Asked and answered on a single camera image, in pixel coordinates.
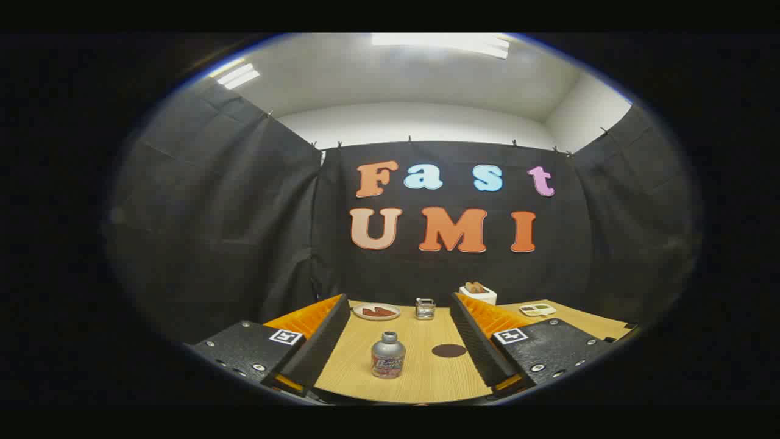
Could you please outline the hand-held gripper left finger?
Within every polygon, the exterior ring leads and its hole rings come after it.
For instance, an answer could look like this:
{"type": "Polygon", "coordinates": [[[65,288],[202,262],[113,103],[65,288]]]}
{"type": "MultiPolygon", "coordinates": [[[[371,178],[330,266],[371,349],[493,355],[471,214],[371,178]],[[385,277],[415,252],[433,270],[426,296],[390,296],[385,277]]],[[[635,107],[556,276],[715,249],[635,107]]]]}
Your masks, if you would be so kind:
{"type": "Polygon", "coordinates": [[[253,385],[305,396],[314,389],[350,314],[348,297],[339,294],[265,323],[234,323],[188,348],[253,385]]]}

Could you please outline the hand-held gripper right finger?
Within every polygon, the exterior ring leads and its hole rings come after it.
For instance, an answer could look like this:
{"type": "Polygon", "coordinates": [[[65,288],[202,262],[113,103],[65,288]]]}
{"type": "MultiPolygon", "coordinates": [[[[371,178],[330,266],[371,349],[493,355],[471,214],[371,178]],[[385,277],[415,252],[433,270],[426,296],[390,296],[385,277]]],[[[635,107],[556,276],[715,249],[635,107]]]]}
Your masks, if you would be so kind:
{"type": "Polygon", "coordinates": [[[477,372],[496,397],[568,377],[613,347],[563,319],[532,322],[463,293],[452,293],[450,316],[477,372]]]}

